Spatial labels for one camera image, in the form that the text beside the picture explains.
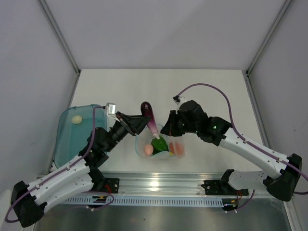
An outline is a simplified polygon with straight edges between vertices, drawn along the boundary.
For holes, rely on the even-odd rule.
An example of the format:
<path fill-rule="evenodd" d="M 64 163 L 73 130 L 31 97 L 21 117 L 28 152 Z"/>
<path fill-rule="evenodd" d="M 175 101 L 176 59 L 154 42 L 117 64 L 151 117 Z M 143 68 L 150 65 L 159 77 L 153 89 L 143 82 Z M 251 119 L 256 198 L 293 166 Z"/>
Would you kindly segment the purple toy eggplant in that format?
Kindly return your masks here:
<path fill-rule="evenodd" d="M 142 102 L 141 103 L 141 114 L 143 116 L 147 116 L 150 118 L 150 121 L 147 124 L 147 127 L 151 134 L 153 135 L 154 138 L 160 139 L 159 137 L 159 132 L 156 126 L 155 118 L 154 118 L 154 113 L 152 110 L 152 106 L 149 102 Z"/>

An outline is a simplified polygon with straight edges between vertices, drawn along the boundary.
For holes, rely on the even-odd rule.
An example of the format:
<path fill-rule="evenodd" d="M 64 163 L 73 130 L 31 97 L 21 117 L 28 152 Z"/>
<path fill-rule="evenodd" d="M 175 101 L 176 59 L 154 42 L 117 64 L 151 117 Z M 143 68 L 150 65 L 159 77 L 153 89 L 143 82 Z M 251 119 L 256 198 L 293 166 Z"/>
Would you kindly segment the green toy bell pepper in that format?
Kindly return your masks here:
<path fill-rule="evenodd" d="M 157 138 L 152 139 L 151 145 L 154 147 L 153 155 L 158 154 L 160 152 L 169 151 L 168 144 L 162 136 L 159 136 L 159 139 Z"/>

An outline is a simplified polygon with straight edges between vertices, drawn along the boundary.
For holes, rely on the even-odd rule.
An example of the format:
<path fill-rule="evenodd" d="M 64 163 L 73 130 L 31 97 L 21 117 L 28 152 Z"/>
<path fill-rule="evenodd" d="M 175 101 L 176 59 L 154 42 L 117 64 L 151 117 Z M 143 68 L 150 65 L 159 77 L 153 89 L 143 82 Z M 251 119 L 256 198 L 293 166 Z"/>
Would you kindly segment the orange toy fruit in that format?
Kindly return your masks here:
<path fill-rule="evenodd" d="M 171 142 L 169 144 L 169 152 L 177 157 L 185 155 L 184 146 L 179 142 Z"/>

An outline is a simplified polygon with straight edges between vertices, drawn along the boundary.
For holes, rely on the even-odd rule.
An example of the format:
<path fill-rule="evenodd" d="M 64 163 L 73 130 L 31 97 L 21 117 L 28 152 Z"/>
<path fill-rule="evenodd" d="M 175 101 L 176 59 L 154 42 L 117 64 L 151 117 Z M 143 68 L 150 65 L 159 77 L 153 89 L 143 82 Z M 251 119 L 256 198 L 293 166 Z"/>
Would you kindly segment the clear zip top bag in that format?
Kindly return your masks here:
<path fill-rule="evenodd" d="M 159 134 L 157 139 L 146 127 L 135 138 L 135 151 L 139 157 L 147 159 L 176 159 L 185 156 L 182 137 Z"/>

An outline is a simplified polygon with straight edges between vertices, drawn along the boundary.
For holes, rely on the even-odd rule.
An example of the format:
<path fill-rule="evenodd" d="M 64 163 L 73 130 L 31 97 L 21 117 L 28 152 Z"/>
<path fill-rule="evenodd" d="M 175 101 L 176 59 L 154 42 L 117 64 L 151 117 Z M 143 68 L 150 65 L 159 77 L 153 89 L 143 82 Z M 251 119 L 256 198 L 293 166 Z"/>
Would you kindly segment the pink toy egg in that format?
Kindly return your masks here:
<path fill-rule="evenodd" d="M 151 156 L 154 152 L 154 147 L 151 144 L 146 144 L 144 147 L 144 153 L 147 156 Z"/>

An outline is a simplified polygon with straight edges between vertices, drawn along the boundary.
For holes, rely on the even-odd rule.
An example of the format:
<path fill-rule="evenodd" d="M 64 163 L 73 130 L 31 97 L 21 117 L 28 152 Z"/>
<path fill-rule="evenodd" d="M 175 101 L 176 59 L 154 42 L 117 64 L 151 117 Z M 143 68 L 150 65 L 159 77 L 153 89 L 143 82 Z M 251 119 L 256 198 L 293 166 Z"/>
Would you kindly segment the white toy egg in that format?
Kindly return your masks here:
<path fill-rule="evenodd" d="M 75 125 L 78 125 L 78 124 L 82 123 L 82 120 L 83 120 L 82 116 L 76 115 L 76 116 L 72 117 L 71 122 Z"/>

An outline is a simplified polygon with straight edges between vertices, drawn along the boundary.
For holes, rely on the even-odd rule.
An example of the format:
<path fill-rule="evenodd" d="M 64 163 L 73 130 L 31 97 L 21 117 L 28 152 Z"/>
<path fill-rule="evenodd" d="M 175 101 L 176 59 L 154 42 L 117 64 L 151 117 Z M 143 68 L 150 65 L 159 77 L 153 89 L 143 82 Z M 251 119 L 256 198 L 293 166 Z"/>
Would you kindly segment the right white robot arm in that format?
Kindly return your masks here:
<path fill-rule="evenodd" d="M 208 116 L 201 106 L 181 96 L 173 98 L 177 109 L 169 113 L 161 133 L 169 137 L 181 137 L 186 133 L 196 134 L 202 141 L 230 150 L 250 161 L 260 171 L 225 171 L 220 179 L 220 190 L 231 194 L 235 190 L 266 190 L 271 196 L 289 202 L 295 194 L 300 179 L 302 158 L 289 156 L 258 144 L 240 132 L 230 122 Z"/>

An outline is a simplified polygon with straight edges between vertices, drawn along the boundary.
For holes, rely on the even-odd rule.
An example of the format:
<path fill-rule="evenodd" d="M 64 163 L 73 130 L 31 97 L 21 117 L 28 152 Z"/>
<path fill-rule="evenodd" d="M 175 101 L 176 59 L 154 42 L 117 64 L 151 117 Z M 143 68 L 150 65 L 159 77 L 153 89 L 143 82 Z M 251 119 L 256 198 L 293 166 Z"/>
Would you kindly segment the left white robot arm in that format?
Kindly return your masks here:
<path fill-rule="evenodd" d="M 29 184 L 20 181 L 14 185 L 8 210 L 15 212 L 16 222 L 23 228 L 29 227 L 62 201 L 104 188 L 104 176 L 98 168 L 108 159 L 107 153 L 127 134 L 139 135 L 150 121 L 148 116 L 121 112 L 116 112 L 114 119 L 109 131 L 93 126 L 87 145 L 64 166 Z"/>

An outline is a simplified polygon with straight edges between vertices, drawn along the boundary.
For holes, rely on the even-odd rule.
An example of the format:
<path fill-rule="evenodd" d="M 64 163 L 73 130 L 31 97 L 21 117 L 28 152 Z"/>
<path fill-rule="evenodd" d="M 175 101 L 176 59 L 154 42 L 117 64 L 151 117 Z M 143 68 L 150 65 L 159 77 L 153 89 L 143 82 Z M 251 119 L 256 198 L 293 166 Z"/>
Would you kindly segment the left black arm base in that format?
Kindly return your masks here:
<path fill-rule="evenodd" d="M 103 185 L 98 187 L 97 192 L 118 194 L 119 185 L 120 185 L 120 179 L 119 178 L 106 178 Z"/>

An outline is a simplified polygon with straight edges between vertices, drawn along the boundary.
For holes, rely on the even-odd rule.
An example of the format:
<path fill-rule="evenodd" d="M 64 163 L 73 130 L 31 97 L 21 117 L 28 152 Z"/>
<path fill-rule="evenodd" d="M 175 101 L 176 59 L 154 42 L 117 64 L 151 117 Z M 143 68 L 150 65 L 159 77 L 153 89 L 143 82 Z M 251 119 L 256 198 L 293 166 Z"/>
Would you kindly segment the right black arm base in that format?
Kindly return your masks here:
<path fill-rule="evenodd" d="M 204 180 L 201 187 L 205 190 L 206 195 L 221 195 L 221 196 L 248 196 L 248 189 L 236 190 L 228 183 L 221 180 Z"/>

